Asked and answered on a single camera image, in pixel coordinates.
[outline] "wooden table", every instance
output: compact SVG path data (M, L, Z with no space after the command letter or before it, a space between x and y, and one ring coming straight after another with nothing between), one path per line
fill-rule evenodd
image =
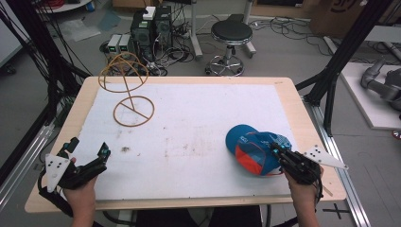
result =
M109 82L121 82L121 78L107 78ZM128 82L137 81L128 78ZM299 150L307 150L314 145L323 147L304 103L299 97L294 84L288 78L211 78L211 77L154 77L148 78L147 84L266 84L274 85L275 90L282 102L283 109L288 119L294 139ZM78 97L68 115L58 139L51 153L56 154L63 143L78 136L96 98L99 85L97 78L87 78L78 94ZM325 166L323 175L323 201L341 201L346 197L344 188L333 167ZM112 209L146 209L163 207L210 207L221 205L241 204L273 204L291 202L290 195L285 196L244 196L244 197L219 197L219 198L195 198L195 199L163 199L132 201L97 201L97 210ZM38 194L37 186L26 202L28 213L57 212L53 204Z

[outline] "stool leg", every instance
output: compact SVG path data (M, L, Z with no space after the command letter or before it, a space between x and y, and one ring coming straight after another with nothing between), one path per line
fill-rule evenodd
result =
M233 45L227 45L226 48L226 55L224 56L224 64L229 65L230 64L230 58L233 56L233 51L235 50Z

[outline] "power supply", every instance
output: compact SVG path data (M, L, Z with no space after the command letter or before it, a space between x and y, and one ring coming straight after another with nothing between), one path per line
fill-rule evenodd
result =
M131 35L127 35L127 34L122 35L118 47L120 48L121 54L133 53L133 45L132 45Z
M120 48L118 44L120 43L121 35L113 35L107 44L107 48L109 49L110 58L114 58L118 54L120 54Z

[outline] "small object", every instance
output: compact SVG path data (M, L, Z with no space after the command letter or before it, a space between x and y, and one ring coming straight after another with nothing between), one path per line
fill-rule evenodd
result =
M90 11L90 12L93 12L93 11L95 11L95 8L96 8L95 2L94 2L94 1L91 1L91 2L87 3L87 4L85 5L85 7L86 7L86 10L88 10L88 11Z
M144 20L147 20L147 21L153 20L155 12L156 12L156 8L155 7L147 7L147 10L143 15Z
M6 70L8 74L15 74L17 72L17 70L11 66L11 64L7 63L6 64Z
M401 131L392 131L392 137L401 140Z

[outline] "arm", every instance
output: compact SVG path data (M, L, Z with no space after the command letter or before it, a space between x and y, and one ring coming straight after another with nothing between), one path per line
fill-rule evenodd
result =
M286 172L285 174L288 179L299 226L320 226L315 214L316 187L314 185L299 184L289 174Z
M65 198L73 209L73 227L91 227L95 219L96 194L94 177L86 185L75 190L63 189Z

